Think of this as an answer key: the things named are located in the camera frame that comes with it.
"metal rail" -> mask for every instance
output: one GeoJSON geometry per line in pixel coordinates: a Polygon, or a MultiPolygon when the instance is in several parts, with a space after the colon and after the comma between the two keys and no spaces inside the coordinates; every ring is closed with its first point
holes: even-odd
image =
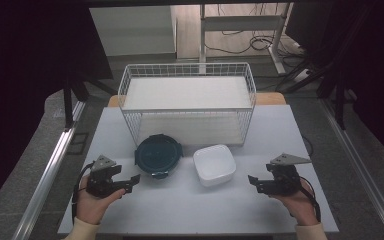
{"type": "Polygon", "coordinates": [[[42,178],[40,179],[36,190],[30,199],[29,205],[27,206],[26,211],[24,212],[23,217],[18,224],[18,227],[12,236],[13,240],[28,239],[30,237],[37,218],[39,217],[40,211],[42,210],[43,204],[45,203],[48,193],[52,187],[55,176],[58,173],[58,169],[61,165],[64,153],[66,152],[68,144],[70,143],[70,140],[76,130],[76,125],[84,106],[84,102],[77,102],[76,106],[74,107],[73,127],[61,134],[54,152],[49,159],[48,165],[45,168],[42,178]]]}
{"type": "Polygon", "coordinates": [[[358,151],[355,149],[350,138],[347,135],[345,130],[342,130],[339,124],[336,122],[334,117],[334,111],[330,106],[328,100],[324,99],[321,101],[322,107],[325,115],[327,116],[330,124],[332,125],[333,130],[335,131],[342,147],[344,148],[348,159],[351,162],[351,165],[354,167],[354,170],[357,176],[360,178],[360,181],[366,190],[367,195],[372,201],[373,205],[378,212],[383,224],[384,224],[384,196],[378,186],[376,185],[374,179],[367,170],[363,160],[361,159],[358,151]]]}

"wire basket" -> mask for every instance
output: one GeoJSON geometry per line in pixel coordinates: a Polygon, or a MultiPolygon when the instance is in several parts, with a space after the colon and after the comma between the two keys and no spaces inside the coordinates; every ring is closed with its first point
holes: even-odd
{"type": "Polygon", "coordinates": [[[137,146],[155,134],[182,145],[243,145],[255,84],[247,63],[128,65],[118,101],[137,146]]]}

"black curtain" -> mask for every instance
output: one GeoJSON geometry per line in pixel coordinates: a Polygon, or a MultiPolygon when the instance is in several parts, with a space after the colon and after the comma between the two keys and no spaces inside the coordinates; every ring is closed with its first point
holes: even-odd
{"type": "Polygon", "coordinates": [[[343,66],[355,112],[384,145],[384,1],[374,5],[343,66]]]}
{"type": "Polygon", "coordinates": [[[88,7],[68,3],[0,2],[0,188],[49,95],[67,79],[112,78],[88,7]]]}

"human hand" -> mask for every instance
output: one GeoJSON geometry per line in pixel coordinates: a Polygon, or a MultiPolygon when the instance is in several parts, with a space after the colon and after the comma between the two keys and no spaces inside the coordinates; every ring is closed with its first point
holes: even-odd
{"type": "MultiPolygon", "coordinates": [[[[310,194],[314,194],[308,183],[301,179],[302,187],[310,194]]],[[[275,198],[283,203],[283,205],[289,210],[289,213],[295,217],[300,226],[312,226],[319,223],[314,212],[314,207],[311,204],[307,196],[301,191],[298,191],[292,196],[269,196],[275,198]]]]}
{"type": "Polygon", "coordinates": [[[77,200],[77,218],[83,222],[98,225],[105,214],[108,206],[120,199],[126,191],[120,189],[106,198],[97,198],[86,192],[89,176],[84,176],[80,182],[79,198],[77,200]]]}

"sleeve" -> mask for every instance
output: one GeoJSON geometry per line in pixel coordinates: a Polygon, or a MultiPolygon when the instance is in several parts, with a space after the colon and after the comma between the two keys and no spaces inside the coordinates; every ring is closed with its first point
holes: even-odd
{"type": "Polygon", "coordinates": [[[92,225],[74,218],[73,229],[64,240],[95,240],[98,228],[99,225],[92,225]]]}
{"type": "Polygon", "coordinates": [[[295,226],[298,240],[327,240],[323,224],[314,226],[295,226]]]}

